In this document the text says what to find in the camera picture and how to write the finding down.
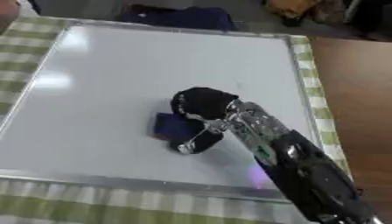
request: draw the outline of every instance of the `navy blue cloth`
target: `navy blue cloth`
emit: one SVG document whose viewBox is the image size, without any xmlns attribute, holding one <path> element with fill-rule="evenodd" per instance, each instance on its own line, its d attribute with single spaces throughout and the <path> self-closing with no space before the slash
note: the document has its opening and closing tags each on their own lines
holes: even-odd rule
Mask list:
<svg viewBox="0 0 392 224">
<path fill-rule="evenodd" d="M 127 13 L 117 18 L 121 22 L 178 28 L 235 31 L 229 14 L 220 8 L 190 7 L 167 13 L 148 13 L 145 16 Z"/>
</svg>

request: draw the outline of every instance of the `black glove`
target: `black glove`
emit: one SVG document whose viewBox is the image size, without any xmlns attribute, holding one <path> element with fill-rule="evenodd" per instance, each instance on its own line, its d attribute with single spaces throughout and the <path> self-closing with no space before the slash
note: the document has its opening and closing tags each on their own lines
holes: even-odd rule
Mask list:
<svg viewBox="0 0 392 224">
<path fill-rule="evenodd" d="M 229 94 L 209 87 L 193 87 L 174 95 L 171 109 L 174 114 L 198 115 L 207 120 L 225 118 L 226 108 L 238 95 Z"/>
</svg>

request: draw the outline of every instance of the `wooden table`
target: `wooden table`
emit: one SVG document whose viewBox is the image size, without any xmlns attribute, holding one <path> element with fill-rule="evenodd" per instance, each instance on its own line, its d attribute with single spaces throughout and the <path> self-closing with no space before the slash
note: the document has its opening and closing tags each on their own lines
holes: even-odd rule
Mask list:
<svg viewBox="0 0 392 224">
<path fill-rule="evenodd" d="M 313 38 L 326 99 L 356 185 L 392 222 L 392 44 Z"/>
</svg>

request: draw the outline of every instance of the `checkered cloth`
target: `checkered cloth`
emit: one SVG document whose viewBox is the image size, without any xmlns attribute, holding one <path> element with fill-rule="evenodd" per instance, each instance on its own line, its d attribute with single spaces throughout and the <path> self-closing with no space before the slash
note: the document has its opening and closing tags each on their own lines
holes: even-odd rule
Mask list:
<svg viewBox="0 0 392 224">
<path fill-rule="evenodd" d="M 20 17 L 0 36 L 0 120 L 68 20 Z M 325 152 L 346 172 L 306 37 L 291 38 Z M 304 223 L 290 204 L 0 180 L 0 223 Z"/>
</svg>

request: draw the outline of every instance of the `floor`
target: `floor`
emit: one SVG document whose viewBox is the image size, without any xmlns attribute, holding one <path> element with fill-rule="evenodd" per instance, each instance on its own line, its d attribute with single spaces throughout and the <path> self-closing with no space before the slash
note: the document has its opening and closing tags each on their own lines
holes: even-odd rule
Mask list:
<svg viewBox="0 0 392 224">
<path fill-rule="evenodd" d="M 63 18 L 92 18 L 111 20 L 124 3 L 145 4 L 182 9 L 190 6 L 221 7 L 234 21 L 241 23 L 245 32 L 274 32 L 302 35 L 317 35 L 335 38 L 350 38 L 353 34 L 346 28 L 332 28 L 305 20 L 301 27 L 288 28 L 281 19 L 269 13 L 260 4 L 261 0 L 36 0 L 43 15 Z"/>
</svg>

